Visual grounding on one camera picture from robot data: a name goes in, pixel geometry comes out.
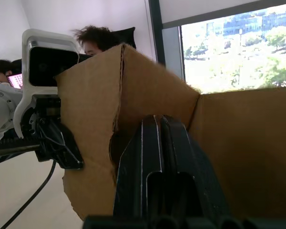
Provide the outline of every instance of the cable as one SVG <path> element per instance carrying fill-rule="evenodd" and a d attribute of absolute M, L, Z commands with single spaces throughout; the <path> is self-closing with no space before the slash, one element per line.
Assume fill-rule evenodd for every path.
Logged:
<path fill-rule="evenodd" d="M 53 175 L 53 172 L 55 170 L 56 162 L 53 161 L 52 168 L 50 170 L 50 173 L 48 174 L 45 181 L 42 183 L 42 185 L 37 189 L 37 191 L 29 198 L 27 202 L 25 202 L 24 205 L 7 221 L 0 229 L 6 229 L 20 214 L 21 212 L 32 202 L 32 200 L 35 199 L 35 197 L 40 193 L 40 191 L 46 186 L 48 181 L 50 180 L 51 176 Z"/>

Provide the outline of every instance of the glass window pane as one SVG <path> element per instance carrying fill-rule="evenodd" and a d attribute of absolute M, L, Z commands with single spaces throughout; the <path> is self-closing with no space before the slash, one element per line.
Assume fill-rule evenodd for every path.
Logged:
<path fill-rule="evenodd" d="M 186 82 L 203 94 L 286 87 L 286 5 L 182 26 Z"/>

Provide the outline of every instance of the building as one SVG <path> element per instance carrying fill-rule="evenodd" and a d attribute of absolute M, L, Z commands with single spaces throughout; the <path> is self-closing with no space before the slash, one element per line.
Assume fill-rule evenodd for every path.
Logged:
<path fill-rule="evenodd" d="M 232 17 L 220 18 L 206 24 L 206 35 L 230 36 L 262 31 L 264 35 L 272 28 L 286 26 L 286 12 L 267 13 L 267 9 L 242 13 Z"/>

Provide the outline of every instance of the man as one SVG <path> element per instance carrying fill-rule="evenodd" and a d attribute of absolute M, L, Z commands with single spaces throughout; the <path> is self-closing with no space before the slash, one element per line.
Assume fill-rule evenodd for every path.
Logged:
<path fill-rule="evenodd" d="M 0 83 L 9 83 L 7 76 L 12 75 L 14 64 L 7 60 L 0 60 Z"/>
<path fill-rule="evenodd" d="M 87 55 L 96 55 L 121 43 L 107 27 L 86 26 L 76 30 L 75 36 Z"/>

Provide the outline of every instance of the cardboard flap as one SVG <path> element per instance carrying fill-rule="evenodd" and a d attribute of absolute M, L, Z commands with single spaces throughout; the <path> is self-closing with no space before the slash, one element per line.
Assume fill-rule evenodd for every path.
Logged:
<path fill-rule="evenodd" d="M 235 216 L 286 218 L 286 88 L 201 95 L 190 134 Z"/>
<path fill-rule="evenodd" d="M 85 163 L 83 170 L 65 171 L 64 191 L 82 219 L 88 213 L 111 213 L 114 182 L 108 150 L 120 105 L 120 68 L 118 47 L 57 77 L 61 121 L 72 131 Z"/>
<path fill-rule="evenodd" d="M 165 114 L 188 125 L 199 93 L 127 45 L 89 58 L 57 81 L 61 121 L 72 131 L 85 162 L 83 170 L 65 171 L 65 193 L 82 219 L 110 215 L 112 170 L 141 120 Z"/>

